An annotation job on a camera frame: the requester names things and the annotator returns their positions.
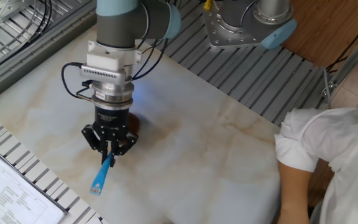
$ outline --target paper document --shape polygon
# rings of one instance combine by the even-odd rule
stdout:
[[[0,159],[0,224],[59,223],[64,212]]]

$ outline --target orange object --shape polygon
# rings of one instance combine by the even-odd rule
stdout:
[[[212,0],[206,0],[206,2],[204,3],[204,9],[209,10],[211,8],[211,5],[212,5]]]

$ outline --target wooden panel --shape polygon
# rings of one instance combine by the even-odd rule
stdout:
[[[333,63],[358,33],[358,1],[291,2],[298,28],[284,47],[317,66]]]

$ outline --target metal frame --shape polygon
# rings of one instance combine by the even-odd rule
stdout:
[[[95,8],[96,2],[88,1],[76,11],[63,15],[62,22],[52,26],[36,43],[4,62],[0,66],[0,94],[93,26],[96,23]]]

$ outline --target metal grating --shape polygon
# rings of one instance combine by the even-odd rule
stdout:
[[[50,27],[62,20],[63,15],[69,11],[75,11],[85,2],[87,1],[52,0],[53,12]],[[4,60],[9,53],[19,49],[32,37],[44,15],[44,7],[43,1],[34,0],[31,6],[0,23],[0,60]]]
[[[92,218],[102,219],[1,124],[0,155],[66,209],[68,213],[61,224],[85,224]]]
[[[166,55],[277,126],[292,108],[324,106],[319,68],[282,47],[212,49],[202,10],[199,1],[183,2],[182,28],[169,41]]]

